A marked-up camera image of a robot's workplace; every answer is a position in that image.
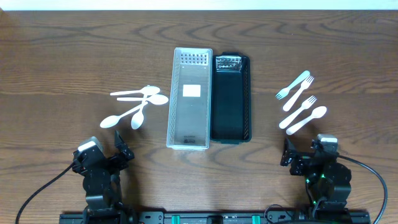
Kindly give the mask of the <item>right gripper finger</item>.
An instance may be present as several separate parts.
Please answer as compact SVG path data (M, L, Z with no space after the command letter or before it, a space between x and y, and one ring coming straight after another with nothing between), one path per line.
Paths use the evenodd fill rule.
M312 141L312 148L321 153L338 155L338 139L332 134L318 134Z
M295 158L295 146L292 144L289 138L285 138L284 150L280 160L280 165L286 167L292 163L294 158Z

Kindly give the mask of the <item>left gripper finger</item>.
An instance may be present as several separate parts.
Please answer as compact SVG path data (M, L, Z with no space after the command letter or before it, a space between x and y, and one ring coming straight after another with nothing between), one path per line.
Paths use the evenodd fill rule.
M98 162L103 158L103 146L95 136L92 136L78 146L77 159L80 162Z
M120 153L125 154L128 150L128 145L122 139L119 131L114 131L114 146L119 150Z

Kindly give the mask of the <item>white fork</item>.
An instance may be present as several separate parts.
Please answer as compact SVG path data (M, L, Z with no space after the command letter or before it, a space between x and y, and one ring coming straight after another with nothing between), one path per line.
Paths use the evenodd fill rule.
M279 123L279 128L285 129L303 110L309 109L316 101L317 98L315 96L307 98L305 101L302 102L300 108L298 108L296 111L294 111L292 114L290 114Z
M291 107L294 105L294 103L297 101L301 93L306 90L311 83L313 82L314 77L313 76L308 76L302 83L300 88L297 90L297 92L285 103L285 105L282 107L284 111L289 111Z

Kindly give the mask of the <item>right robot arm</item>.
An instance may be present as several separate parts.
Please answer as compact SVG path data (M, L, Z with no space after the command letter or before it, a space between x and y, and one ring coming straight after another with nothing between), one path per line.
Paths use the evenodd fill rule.
M351 192L351 170L337 162L338 140L331 134L318 134L312 141L313 152L300 152L289 139L284 140L281 166L290 174L305 177L305 190L311 205L310 218L344 214Z

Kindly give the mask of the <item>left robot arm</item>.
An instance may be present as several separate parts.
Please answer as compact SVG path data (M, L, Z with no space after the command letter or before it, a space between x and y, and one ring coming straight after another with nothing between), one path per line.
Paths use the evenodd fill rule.
M73 153L72 171L84 177L87 207L84 223L132 223L134 212L122 203L120 172L128 168L134 153L114 132L114 146L118 149L111 157L103 154L103 146L96 137L80 143Z

